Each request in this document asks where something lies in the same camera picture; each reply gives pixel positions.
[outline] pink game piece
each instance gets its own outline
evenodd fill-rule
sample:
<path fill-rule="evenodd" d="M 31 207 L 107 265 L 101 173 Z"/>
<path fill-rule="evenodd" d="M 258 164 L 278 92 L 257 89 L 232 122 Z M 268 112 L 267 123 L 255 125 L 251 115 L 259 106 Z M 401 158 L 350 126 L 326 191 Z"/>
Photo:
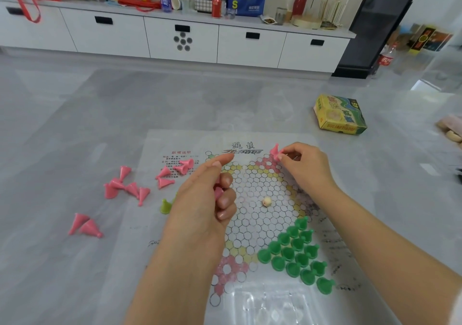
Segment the pink game piece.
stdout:
<path fill-rule="evenodd" d="M 271 150 L 269 150 L 269 153 L 273 156 L 274 159 L 277 159 L 276 156 L 279 153 L 278 147 L 279 147 L 279 144 L 276 144 L 275 147 L 273 147 Z"/>
<path fill-rule="evenodd" d="M 180 165 L 178 167 L 173 167 L 173 169 L 175 169 L 178 173 L 180 173 L 181 175 L 185 175 L 189 168 L 188 168 L 188 165 L 187 164 L 183 164 L 183 165 Z"/>
<path fill-rule="evenodd" d="M 111 182 L 109 183 L 109 186 L 113 189 L 125 190 L 124 185 L 118 178 L 112 178 Z"/>
<path fill-rule="evenodd" d="M 165 166 L 164 168 L 162 168 L 159 175 L 156 176 L 156 180 L 159 179 L 159 178 L 162 178 L 163 176 L 169 176 L 169 175 L 172 175 L 172 172 L 170 171 L 170 169 L 167 166 Z"/>
<path fill-rule="evenodd" d="M 130 167 L 127 167 L 126 165 L 121 165 L 120 166 L 120 182 L 123 182 L 126 176 L 130 174 L 132 169 Z"/>
<path fill-rule="evenodd" d="M 78 228 L 80 228 L 86 221 L 89 221 L 90 217 L 84 214 L 76 213 L 74 221 L 72 222 L 71 229 L 67 233 L 68 235 L 74 235 Z"/>
<path fill-rule="evenodd" d="M 194 167 L 194 160 L 192 158 L 190 158 L 187 161 L 180 161 L 180 164 L 187 164 L 188 169 L 191 169 L 191 168 Z"/>
<path fill-rule="evenodd" d="M 117 195 L 119 194 L 119 190 L 116 188 L 111 188 L 111 186 L 106 183 L 104 184 L 104 198 L 107 200 L 110 200 L 112 198 L 116 198 Z"/>
<path fill-rule="evenodd" d="M 90 219 L 87 223 L 82 225 L 78 232 L 85 235 L 96 236 L 98 239 L 103 237 L 103 234 L 100 232 L 93 219 Z"/>
<path fill-rule="evenodd" d="M 135 196 L 138 200 L 140 199 L 140 192 L 139 192 L 138 187 L 136 186 L 136 183 L 135 183 L 135 182 L 133 182 L 133 183 L 131 183 L 131 184 L 128 184 L 128 185 L 125 187 L 125 190 L 126 190 L 129 194 Z"/>
<path fill-rule="evenodd" d="M 140 202 L 138 203 L 138 206 L 141 207 L 143 205 L 143 201 L 146 198 L 147 195 L 151 193 L 151 190 L 148 188 L 140 188 Z"/>
<path fill-rule="evenodd" d="M 218 200 L 218 199 L 221 197 L 221 195 L 224 193 L 224 191 L 223 191 L 222 188 L 220 188 L 219 186 L 217 186 L 217 187 L 215 188 L 215 192 L 214 192 L 214 193 L 215 193 L 215 201 L 216 201 L 216 200 Z"/>
<path fill-rule="evenodd" d="M 167 185 L 174 184 L 174 180 L 169 180 L 169 179 L 164 179 L 164 178 L 159 178 L 157 179 L 157 186 L 159 189 L 164 188 Z"/>

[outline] cabinet drawer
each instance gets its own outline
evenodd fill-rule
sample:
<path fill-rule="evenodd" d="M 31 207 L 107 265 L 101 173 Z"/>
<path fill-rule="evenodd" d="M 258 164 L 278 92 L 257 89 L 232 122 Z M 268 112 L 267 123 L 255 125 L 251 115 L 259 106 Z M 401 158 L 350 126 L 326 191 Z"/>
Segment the cabinet drawer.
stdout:
<path fill-rule="evenodd" d="M 26 4 L 32 18 L 34 5 Z M 42 19 L 33 23 L 23 16 L 19 4 L 0 2 L 0 46 L 76 51 L 61 12 L 57 7 L 40 6 Z"/>
<path fill-rule="evenodd" d="M 334 72 L 349 39 L 287 33 L 279 68 Z"/>
<path fill-rule="evenodd" d="M 149 57 L 142 17 L 61 9 L 78 52 Z"/>
<path fill-rule="evenodd" d="M 285 32 L 220 25 L 218 63 L 277 68 Z"/>
<path fill-rule="evenodd" d="M 145 17 L 151 57 L 217 62 L 218 25 Z"/>

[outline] red thermos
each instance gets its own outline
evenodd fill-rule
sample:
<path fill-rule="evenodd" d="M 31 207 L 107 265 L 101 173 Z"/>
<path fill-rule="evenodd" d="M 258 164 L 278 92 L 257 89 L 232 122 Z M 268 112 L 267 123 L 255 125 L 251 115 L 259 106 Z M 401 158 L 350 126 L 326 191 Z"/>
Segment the red thermos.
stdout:
<path fill-rule="evenodd" d="M 305 11 L 306 1 L 307 0 L 295 0 L 293 2 L 292 16 L 303 15 L 303 11 Z"/>

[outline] game board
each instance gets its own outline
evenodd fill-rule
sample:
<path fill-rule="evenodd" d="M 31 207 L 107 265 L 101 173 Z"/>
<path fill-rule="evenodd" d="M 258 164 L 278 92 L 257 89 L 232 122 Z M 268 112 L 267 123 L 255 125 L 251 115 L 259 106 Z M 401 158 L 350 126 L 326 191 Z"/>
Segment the game board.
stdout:
<path fill-rule="evenodd" d="M 150 182 L 155 186 L 159 170 L 165 165 L 177 165 L 180 159 L 193 158 L 196 168 L 218 154 L 235 154 L 223 171 L 233 176 L 237 213 L 226 229 L 225 248 L 212 278 L 205 323 L 394 323 L 327 217 L 280 163 L 270 158 L 269 150 L 276 142 L 284 146 L 294 141 L 316 145 L 310 135 L 288 133 L 152 130 L 147 135 L 140 164 L 134 169 L 135 180 L 141 185 Z M 127 203 L 95 324 L 118 322 L 117 313 L 126 307 L 115 305 L 128 306 L 159 243 L 167 219 L 159 212 L 161 201 L 171 201 L 187 177 L 178 176 L 175 185 L 154 189 L 142 208 L 135 201 Z M 334 177 L 342 187 L 335 172 Z M 268 208 L 261 203 L 265 196 L 273 200 Z M 305 216 L 308 229 L 315 231 L 312 243 L 320 245 L 317 260 L 328 263 L 326 277 L 336 283 L 330 295 L 321 294 L 315 285 L 303 284 L 300 278 L 291 278 L 285 271 L 275 271 L 271 264 L 259 263 L 257 258 L 260 249 Z"/>

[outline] red can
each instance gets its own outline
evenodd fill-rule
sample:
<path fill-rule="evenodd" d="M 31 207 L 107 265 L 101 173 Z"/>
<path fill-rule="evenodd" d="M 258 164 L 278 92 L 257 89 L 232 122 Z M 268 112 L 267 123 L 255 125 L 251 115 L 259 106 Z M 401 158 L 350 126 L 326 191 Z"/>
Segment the red can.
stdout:
<path fill-rule="evenodd" d="M 212 0 L 212 17 L 221 18 L 221 0 Z"/>

